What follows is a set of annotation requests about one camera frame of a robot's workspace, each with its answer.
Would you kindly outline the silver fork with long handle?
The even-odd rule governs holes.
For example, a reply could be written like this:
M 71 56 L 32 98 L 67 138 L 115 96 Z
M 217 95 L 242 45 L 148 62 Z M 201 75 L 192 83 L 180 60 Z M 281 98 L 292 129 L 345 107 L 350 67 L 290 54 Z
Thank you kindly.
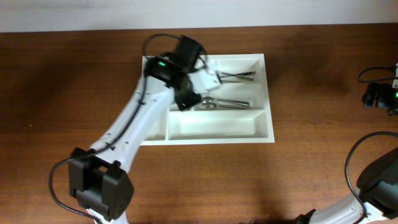
M 223 76 L 223 75 L 220 75 L 220 74 L 219 74 L 219 77 L 220 78 L 231 78 L 231 77 Z M 250 81 L 250 82 L 254 80 L 253 75 L 246 76 L 246 77 L 232 77 L 232 78 L 245 80 L 245 81 Z

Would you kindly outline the large silver spoon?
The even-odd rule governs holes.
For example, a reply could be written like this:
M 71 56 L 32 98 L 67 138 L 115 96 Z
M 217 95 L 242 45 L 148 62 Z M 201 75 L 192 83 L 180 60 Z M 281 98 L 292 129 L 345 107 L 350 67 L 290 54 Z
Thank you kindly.
M 229 99 L 223 99 L 223 98 L 215 98 L 213 95 L 210 93 L 202 93 L 201 94 L 201 99 L 203 103 L 216 103 L 218 101 L 222 103 L 230 103 L 234 105 L 239 105 L 239 106 L 250 106 L 250 103 L 247 101 L 238 101 L 238 100 L 229 100 Z
M 220 105 L 217 103 L 200 103 L 197 108 L 199 110 L 223 110 L 223 109 L 232 109 L 232 110 L 250 110 L 250 106 L 235 106 L 235 105 Z

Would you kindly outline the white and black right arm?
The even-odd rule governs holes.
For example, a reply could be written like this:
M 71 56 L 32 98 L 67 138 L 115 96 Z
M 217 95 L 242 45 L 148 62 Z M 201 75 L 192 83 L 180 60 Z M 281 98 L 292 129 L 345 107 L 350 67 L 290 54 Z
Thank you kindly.
M 378 131 L 359 139 L 345 161 L 345 180 L 351 193 L 327 208 L 299 215 L 294 223 L 370 223 L 397 218 L 397 148 L 370 163 L 359 175 L 356 187 L 349 179 L 349 163 L 359 145 L 376 136 L 397 137 L 391 131 Z

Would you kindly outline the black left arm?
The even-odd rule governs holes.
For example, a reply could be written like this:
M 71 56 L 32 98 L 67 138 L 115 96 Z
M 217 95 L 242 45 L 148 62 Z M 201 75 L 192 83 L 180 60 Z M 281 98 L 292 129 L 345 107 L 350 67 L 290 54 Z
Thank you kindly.
M 199 92 L 213 87 L 206 73 L 208 56 L 202 44 L 178 37 L 174 51 L 146 58 L 137 87 L 115 122 L 86 151 L 75 148 L 66 159 L 70 195 L 83 207 L 81 216 L 95 223 L 126 223 L 134 194 L 128 173 L 152 125 L 168 107 L 186 111 L 201 102 Z

